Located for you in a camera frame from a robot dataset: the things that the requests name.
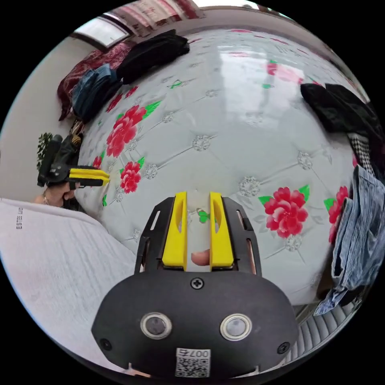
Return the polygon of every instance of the printed number 007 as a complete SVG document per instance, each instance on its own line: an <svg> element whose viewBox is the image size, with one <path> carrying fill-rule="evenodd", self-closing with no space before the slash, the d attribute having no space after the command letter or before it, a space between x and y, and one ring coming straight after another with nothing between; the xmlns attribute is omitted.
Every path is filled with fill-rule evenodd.
<svg viewBox="0 0 385 385"><path fill-rule="evenodd" d="M207 350L192 350L190 352L190 357L208 357L209 353Z"/></svg>

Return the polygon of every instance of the white shirt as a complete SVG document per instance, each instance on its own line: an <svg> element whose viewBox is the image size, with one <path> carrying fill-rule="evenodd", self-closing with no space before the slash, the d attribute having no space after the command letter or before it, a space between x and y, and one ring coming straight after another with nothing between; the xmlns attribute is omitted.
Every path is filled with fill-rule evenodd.
<svg viewBox="0 0 385 385"><path fill-rule="evenodd" d="M103 367L110 363L91 334L99 305L134 273L135 255L88 215L0 200L0 253L20 301L67 349Z"/></svg>

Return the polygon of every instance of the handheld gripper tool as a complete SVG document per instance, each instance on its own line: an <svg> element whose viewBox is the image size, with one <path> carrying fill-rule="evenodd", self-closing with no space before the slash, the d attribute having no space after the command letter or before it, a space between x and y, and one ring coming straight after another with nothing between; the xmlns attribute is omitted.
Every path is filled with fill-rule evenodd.
<svg viewBox="0 0 385 385"><path fill-rule="evenodd" d="M113 364L154 377L224 379L279 364L298 337L285 294L261 275L241 205L210 193L210 272L187 270L187 193L159 203L134 274L103 299L92 334Z"/></svg>
<svg viewBox="0 0 385 385"><path fill-rule="evenodd" d="M70 189L75 190L75 184L85 186L105 186L109 182L109 175L92 166L73 166L68 162L76 146L80 145L77 135L70 135L64 141L60 135L55 135L48 143L41 162L38 186L47 187L69 182Z"/></svg>

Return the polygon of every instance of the bed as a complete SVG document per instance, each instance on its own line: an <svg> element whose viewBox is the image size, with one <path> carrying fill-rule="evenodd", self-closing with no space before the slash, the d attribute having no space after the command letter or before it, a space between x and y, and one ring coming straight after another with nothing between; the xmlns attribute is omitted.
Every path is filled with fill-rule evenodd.
<svg viewBox="0 0 385 385"><path fill-rule="evenodd" d="M293 306L317 301L332 251L329 220L355 165L344 135L326 133L300 83L354 92L328 61L285 38L244 29L187 35L190 53L122 88L87 125L79 164L110 173L76 198L136 253L153 207L187 191L188 255L209 248L209 193L242 204L262 275ZM188 264L189 270L206 271Z"/></svg>

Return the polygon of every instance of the screw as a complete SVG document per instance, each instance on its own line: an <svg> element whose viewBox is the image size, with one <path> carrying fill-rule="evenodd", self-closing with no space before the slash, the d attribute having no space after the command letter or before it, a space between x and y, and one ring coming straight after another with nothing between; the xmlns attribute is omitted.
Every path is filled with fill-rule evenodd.
<svg viewBox="0 0 385 385"><path fill-rule="evenodd" d="M191 280L191 287L195 290L199 290L201 289L203 286L204 286L204 282L201 278L194 278L193 280Z"/></svg>
<svg viewBox="0 0 385 385"><path fill-rule="evenodd" d="M111 343L109 342L109 340L106 340L105 338L102 338L100 340L100 345L102 346L102 348L104 350L111 350L112 349Z"/></svg>
<svg viewBox="0 0 385 385"><path fill-rule="evenodd" d="M284 342L284 343L282 343L282 344L278 347L277 353L278 353L278 354L284 354L284 353L286 353L286 352L289 350L289 348L290 348L290 343L289 343L289 342Z"/></svg>

